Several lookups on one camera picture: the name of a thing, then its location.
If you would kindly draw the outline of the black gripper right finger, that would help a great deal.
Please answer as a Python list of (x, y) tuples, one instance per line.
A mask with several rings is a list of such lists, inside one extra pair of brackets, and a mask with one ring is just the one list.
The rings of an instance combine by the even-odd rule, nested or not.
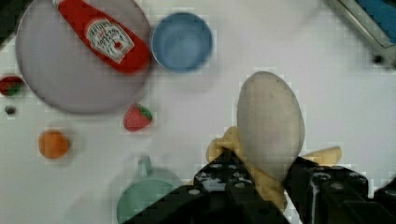
[(370, 198), (364, 175), (299, 157), (284, 188), (303, 224), (396, 224), (394, 181)]

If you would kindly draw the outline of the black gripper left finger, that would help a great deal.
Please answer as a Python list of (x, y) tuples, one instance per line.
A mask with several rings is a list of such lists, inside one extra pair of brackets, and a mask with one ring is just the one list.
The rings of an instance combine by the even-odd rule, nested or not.
[(247, 167), (227, 149), (202, 168), (193, 184), (173, 189), (122, 224), (290, 224), (262, 199)]

